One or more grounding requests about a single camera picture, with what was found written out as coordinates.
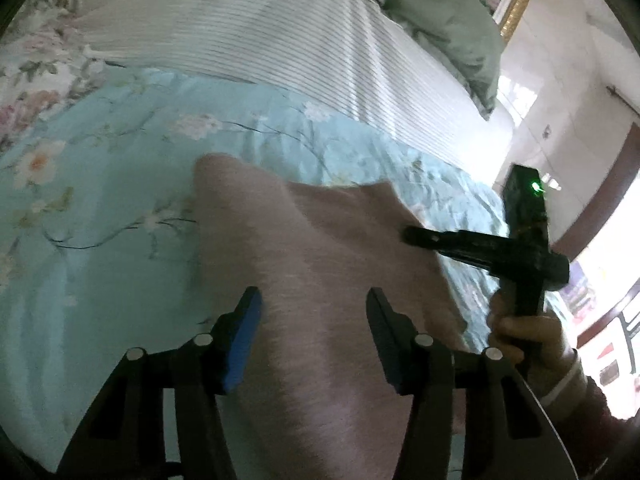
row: wooden door frame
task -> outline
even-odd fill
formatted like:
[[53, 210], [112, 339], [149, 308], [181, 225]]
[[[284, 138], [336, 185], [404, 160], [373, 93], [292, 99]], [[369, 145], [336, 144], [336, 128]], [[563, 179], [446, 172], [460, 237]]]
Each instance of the wooden door frame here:
[[596, 337], [600, 332], [606, 329], [614, 319], [616, 319], [626, 306], [631, 303], [636, 296], [640, 294], [640, 278], [636, 280], [633, 286], [625, 294], [625, 297], [617, 302], [604, 316], [597, 320], [594, 324], [587, 327], [586, 330], [580, 333], [578, 336], [578, 345], [576, 348], [581, 348]]
[[580, 216], [553, 244], [553, 250], [574, 261], [622, 202], [640, 171], [640, 126], [631, 125], [613, 166]]

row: green blanket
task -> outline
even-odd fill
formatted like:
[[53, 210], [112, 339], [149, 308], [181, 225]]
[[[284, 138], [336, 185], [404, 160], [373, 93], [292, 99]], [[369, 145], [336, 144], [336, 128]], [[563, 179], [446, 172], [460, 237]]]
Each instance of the green blanket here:
[[495, 108], [504, 42], [478, 0], [374, 0], [466, 88], [482, 116]]

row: white wall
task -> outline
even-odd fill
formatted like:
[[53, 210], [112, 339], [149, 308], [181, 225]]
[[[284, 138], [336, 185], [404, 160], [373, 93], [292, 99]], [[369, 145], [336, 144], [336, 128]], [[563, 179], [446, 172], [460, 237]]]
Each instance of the white wall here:
[[600, 75], [640, 109], [640, 56], [604, 0], [583, 0]]
[[[531, 0], [502, 59], [500, 99], [517, 128], [495, 187], [514, 162], [550, 173], [562, 188], [546, 194], [553, 241], [594, 195], [632, 122], [638, 121], [606, 85], [616, 84], [616, 73], [640, 71], [640, 59], [633, 65], [638, 55], [629, 51], [625, 69], [612, 59], [615, 53], [600, 50], [594, 34], [602, 32], [594, 32], [597, 21], [588, 7], [593, 5], [585, 0]], [[601, 28], [619, 32], [613, 26]], [[626, 78], [625, 84], [626, 91], [640, 96], [640, 78]], [[545, 138], [547, 127], [550, 135]]]

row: pink cloth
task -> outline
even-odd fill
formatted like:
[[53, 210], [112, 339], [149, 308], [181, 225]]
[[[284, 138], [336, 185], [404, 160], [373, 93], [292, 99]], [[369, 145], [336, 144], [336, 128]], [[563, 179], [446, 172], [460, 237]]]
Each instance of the pink cloth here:
[[214, 308], [234, 306], [248, 285], [264, 297], [240, 396], [271, 466], [287, 480], [388, 480], [412, 399], [385, 381], [368, 290], [381, 287], [419, 331], [464, 349], [436, 255], [400, 241], [417, 220], [388, 183], [293, 184], [221, 155], [201, 158], [194, 179]]

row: floral pillowcase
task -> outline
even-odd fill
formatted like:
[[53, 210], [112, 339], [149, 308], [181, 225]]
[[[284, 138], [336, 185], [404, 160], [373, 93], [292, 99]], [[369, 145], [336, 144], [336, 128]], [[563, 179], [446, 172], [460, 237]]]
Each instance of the floral pillowcase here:
[[73, 28], [75, 0], [27, 0], [0, 38], [0, 156], [102, 84], [104, 62]]

